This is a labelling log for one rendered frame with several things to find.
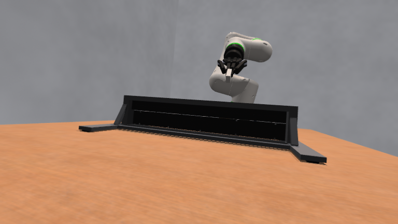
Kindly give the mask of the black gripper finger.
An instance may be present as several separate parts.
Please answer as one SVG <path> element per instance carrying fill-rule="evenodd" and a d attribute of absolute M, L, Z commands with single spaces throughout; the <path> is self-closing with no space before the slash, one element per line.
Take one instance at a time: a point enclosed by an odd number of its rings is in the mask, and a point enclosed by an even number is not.
<path fill-rule="evenodd" d="M 225 68 L 223 61 L 218 60 L 218 67 L 220 67 L 222 74 L 225 74 L 226 76 L 226 83 L 228 83 L 228 75 L 229 75 L 229 71 L 231 68 L 231 58 L 228 58 L 228 63 L 227 63 L 227 67 Z"/>
<path fill-rule="evenodd" d="M 233 63 L 231 66 L 231 69 L 229 71 L 228 75 L 228 83 L 231 83 L 231 78 L 233 77 L 233 74 L 239 74 L 239 72 L 247 66 L 247 60 L 241 61 L 237 66 L 236 66 L 236 60 L 237 58 L 235 57 L 233 59 Z"/>

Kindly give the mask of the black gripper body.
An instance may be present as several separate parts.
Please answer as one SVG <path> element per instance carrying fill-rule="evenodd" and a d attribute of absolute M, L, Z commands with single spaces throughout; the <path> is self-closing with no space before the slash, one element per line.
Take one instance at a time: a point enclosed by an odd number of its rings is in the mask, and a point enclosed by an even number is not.
<path fill-rule="evenodd" d="M 226 66 L 228 63 L 228 57 L 231 58 L 231 66 L 232 66 L 234 57 L 237 57 L 236 66 L 242 61 L 241 53 L 238 50 L 233 49 L 226 53 L 225 58 L 223 59 L 223 62 L 225 62 L 224 65 L 226 65 Z"/>

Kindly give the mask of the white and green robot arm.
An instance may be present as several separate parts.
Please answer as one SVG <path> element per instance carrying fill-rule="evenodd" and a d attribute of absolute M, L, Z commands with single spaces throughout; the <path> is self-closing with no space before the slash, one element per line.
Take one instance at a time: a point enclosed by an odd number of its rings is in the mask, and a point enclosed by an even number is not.
<path fill-rule="evenodd" d="M 229 50 L 238 50 L 242 60 L 265 62 L 272 55 L 271 45 L 259 38 L 248 37 L 238 33 L 229 33 L 225 40 L 220 60 L 223 61 Z M 245 51 L 245 52 L 244 52 Z M 233 75 L 231 83 L 226 83 L 226 76 L 218 65 L 209 79 L 209 85 L 215 92 L 229 95 L 231 102 L 254 103 L 259 84 L 245 77 Z"/>

